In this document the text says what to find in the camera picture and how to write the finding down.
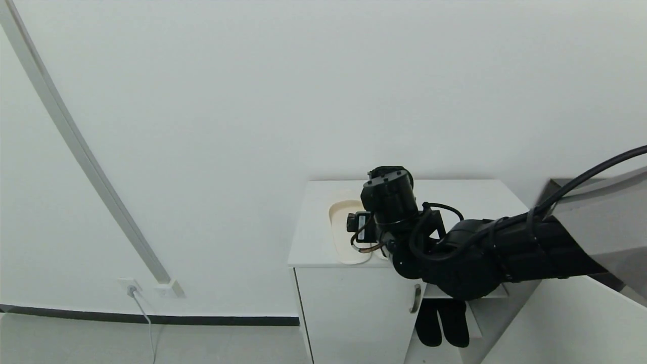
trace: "power cord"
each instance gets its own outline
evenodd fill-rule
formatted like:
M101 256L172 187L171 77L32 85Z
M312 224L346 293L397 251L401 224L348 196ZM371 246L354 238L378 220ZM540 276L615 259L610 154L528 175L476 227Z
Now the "power cord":
M139 310L142 312L142 315L144 315L144 318L146 321L148 321L148 337L151 339L151 351L153 353L153 364L155 364L155 359L157 357L157 351L155 350L155 346L153 345L153 323L151 323L151 319L148 318L148 315L146 315L146 312L144 312L144 309L142 308L142 305L139 304L139 300L137 297L135 297L135 292L137 292L137 287L135 286L128 286L128 292L127 294L135 300L135 303L137 303L137 306L139 307Z

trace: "baseboard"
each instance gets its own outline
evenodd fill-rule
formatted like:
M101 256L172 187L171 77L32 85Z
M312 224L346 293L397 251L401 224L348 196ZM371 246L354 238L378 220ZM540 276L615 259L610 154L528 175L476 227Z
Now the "baseboard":
M9 306L0 304L0 311L33 315L42 317L56 317L59 319L103 321L111 323L148 323L142 315L126 313L105 313L51 310L49 308L34 308L22 306ZM161 316L148 315L153 324L174 325L202 325L202 326L299 326L299 317L238 317L238 316Z

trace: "white wall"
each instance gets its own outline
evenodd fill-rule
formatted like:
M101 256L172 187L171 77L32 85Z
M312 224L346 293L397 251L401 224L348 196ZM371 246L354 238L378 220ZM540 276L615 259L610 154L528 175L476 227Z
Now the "white wall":
M643 2L17 5L97 160L187 293L151 296L161 313L294 315L285 259L308 179L402 164L415 177L499 178L530 204L547 178L645 142ZM71 173L71 155L53 152L63 148L53 129L46 145L27 143L24 128L46 128L46 116L2 46L2 300L128 311L111 277L152 280L137 257L120 262L134 251ZM13 138L25 143L7 146ZM11 184L27 161L70 171L54 185ZM45 208L63 182L86 191ZM54 234L43 226L72 209L79 216L42 249ZM84 263L50 259L86 247L89 233L101 239ZM31 274L16 261L25 257L53 272ZM68 277L79 277L74 295Z

